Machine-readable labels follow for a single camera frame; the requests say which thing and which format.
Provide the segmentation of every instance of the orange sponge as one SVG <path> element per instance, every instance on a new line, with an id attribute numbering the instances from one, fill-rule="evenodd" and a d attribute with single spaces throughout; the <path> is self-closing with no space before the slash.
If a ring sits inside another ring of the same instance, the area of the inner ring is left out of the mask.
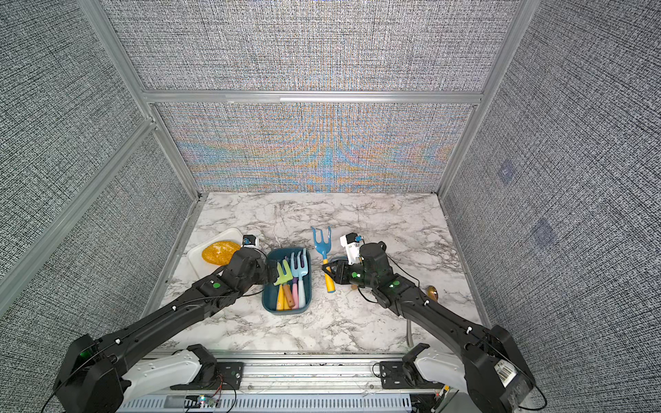
<path id="1" fill-rule="evenodd" d="M 241 246 L 232 241 L 218 241 L 202 251 L 202 259 L 217 266 L 228 265 L 234 253 L 240 249 Z"/>

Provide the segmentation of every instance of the pink handle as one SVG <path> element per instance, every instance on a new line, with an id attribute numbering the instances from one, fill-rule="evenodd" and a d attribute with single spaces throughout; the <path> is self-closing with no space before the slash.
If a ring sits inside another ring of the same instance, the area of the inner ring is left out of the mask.
<path id="1" fill-rule="evenodd" d="M 292 285 L 292 295 L 293 295 L 293 309 L 298 308 L 298 283 L 293 282 Z"/>

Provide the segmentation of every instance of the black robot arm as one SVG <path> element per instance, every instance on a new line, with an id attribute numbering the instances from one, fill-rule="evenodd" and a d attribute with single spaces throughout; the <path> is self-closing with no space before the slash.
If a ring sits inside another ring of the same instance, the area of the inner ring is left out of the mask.
<path id="1" fill-rule="evenodd" d="M 534 378 L 514 339 L 500 326 L 489 329 L 468 321 L 431 300 L 408 278 L 395 274 L 383 242 L 363 244 L 360 260 L 336 260 L 322 266 L 338 284 L 371 288 L 376 301 L 415 322 L 445 344 L 463 362 L 468 393 L 485 413 L 510 413 L 534 386 Z M 499 375 L 501 360 L 516 375 Z"/>
<path id="2" fill-rule="evenodd" d="M 195 282 L 175 300 L 121 330 L 69 346 L 53 385 L 67 413 L 114 412 L 131 385 L 122 376 L 151 350 L 242 296 L 254 284 L 273 282 L 262 253 L 243 247 L 224 267 Z"/>

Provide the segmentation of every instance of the textured wall panel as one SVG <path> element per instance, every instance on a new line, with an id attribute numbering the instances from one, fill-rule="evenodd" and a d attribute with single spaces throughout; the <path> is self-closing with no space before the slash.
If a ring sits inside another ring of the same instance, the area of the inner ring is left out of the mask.
<path id="1" fill-rule="evenodd" d="M 543 1 L 446 199 L 549 413 L 659 411 L 659 22 Z"/>
<path id="2" fill-rule="evenodd" d="M 0 4 L 0 278 L 141 121 L 75 1 Z"/>
<path id="3" fill-rule="evenodd" d="M 0 411 L 38 411 L 72 340 L 140 317 L 189 206 L 148 136 L 0 319 Z"/>
<path id="4" fill-rule="evenodd" d="M 203 192 L 433 192 L 459 104 L 159 104 Z"/>
<path id="5" fill-rule="evenodd" d="M 148 89 L 479 91 L 515 0 L 102 0 Z"/>

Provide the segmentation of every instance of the white tray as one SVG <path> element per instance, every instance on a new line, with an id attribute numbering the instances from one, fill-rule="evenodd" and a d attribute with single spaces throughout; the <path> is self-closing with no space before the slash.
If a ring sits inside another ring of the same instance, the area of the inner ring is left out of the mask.
<path id="1" fill-rule="evenodd" d="M 202 258 L 202 251 L 206 247 L 218 241 L 232 241 L 233 243 L 237 243 L 240 246 L 243 243 L 243 234 L 241 234 L 241 231 L 236 228 L 230 228 L 216 235 L 215 237 L 209 238 L 202 244 L 191 248 L 190 251 L 188 251 L 188 261 L 190 261 L 190 265 L 193 266 L 193 270 L 195 270 L 195 274 L 197 274 L 199 278 L 208 276 L 219 267 L 215 264 L 206 262 Z"/>

